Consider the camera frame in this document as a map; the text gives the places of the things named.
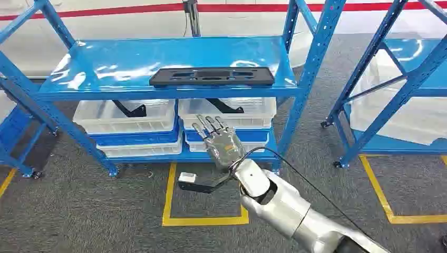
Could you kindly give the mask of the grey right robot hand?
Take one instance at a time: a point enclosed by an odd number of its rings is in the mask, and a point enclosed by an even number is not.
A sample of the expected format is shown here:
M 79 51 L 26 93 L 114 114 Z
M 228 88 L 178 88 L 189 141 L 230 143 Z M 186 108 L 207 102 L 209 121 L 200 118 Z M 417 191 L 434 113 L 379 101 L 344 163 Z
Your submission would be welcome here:
M 196 115 L 199 123 L 192 127 L 202 138 L 206 151 L 219 169 L 232 171 L 246 151 L 234 128 L 228 126 L 219 116 Z

